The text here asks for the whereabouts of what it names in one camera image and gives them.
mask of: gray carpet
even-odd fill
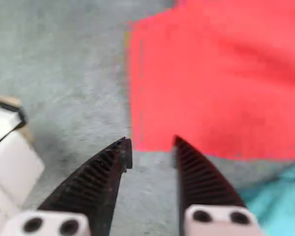
[[[25,208],[122,136],[130,118],[126,22],[169,0],[0,0],[0,93],[21,99],[46,170]],[[168,153],[138,153],[122,178],[111,235],[178,235],[175,171]],[[212,161],[235,185],[288,163]]]

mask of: red fabric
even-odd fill
[[[134,24],[134,148],[295,159],[295,0],[188,0]]]

